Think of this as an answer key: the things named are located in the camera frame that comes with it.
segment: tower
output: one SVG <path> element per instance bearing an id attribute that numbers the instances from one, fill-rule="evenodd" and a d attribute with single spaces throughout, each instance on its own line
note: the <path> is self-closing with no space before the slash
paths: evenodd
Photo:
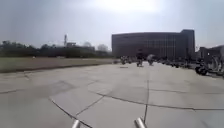
<path id="1" fill-rule="evenodd" d="M 67 35 L 64 36 L 64 46 L 67 46 Z"/>

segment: hazy sky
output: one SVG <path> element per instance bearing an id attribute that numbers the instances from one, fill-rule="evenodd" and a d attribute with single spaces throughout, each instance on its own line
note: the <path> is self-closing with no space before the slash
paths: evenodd
<path id="1" fill-rule="evenodd" d="M 197 46 L 224 44 L 222 0 L 1 0 L 0 41 L 111 46 L 111 34 L 195 29 Z"/>

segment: distant building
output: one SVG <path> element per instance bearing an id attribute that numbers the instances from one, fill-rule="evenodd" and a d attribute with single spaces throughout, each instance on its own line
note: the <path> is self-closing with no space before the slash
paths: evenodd
<path id="1" fill-rule="evenodd" d="M 195 58 L 194 30 L 181 32 L 144 32 L 112 35 L 112 53 L 116 57 L 135 56 L 138 49 L 159 58 Z"/>
<path id="2" fill-rule="evenodd" d="M 95 47 L 93 46 L 82 46 L 83 48 L 86 48 L 86 49 L 89 49 L 89 50 L 92 50 L 92 51 L 95 51 Z"/>
<path id="3" fill-rule="evenodd" d="M 76 43 L 75 42 L 68 42 L 68 37 L 67 35 L 64 36 L 64 46 L 65 47 L 75 47 Z"/>
<path id="4" fill-rule="evenodd" d="M 200 47 L 197 52 L 197 58 L 203 58 L 204 60 L 209 61 L 212 57 L 221 57 L 221 49 L 223 47 L 224 45 L 219 45 L 212 48 Z"/>

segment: paved ground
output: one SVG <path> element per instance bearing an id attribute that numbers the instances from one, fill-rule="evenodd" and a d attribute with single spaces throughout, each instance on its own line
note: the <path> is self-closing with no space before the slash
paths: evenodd
<path id="1" fill-rule="evenodd" d="M 224 80 L 161 64 L 0 74 L 1 128 L 222 128 Z"/>

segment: sunlight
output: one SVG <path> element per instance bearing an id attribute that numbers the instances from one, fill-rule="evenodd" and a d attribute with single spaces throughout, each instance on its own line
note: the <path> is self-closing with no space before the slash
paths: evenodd
<path id="1" fill-rule="evenodd" d="M 113 12 L 159 12 L 162 7 L 159 0 L 96 0 L 97 8 Z"/>

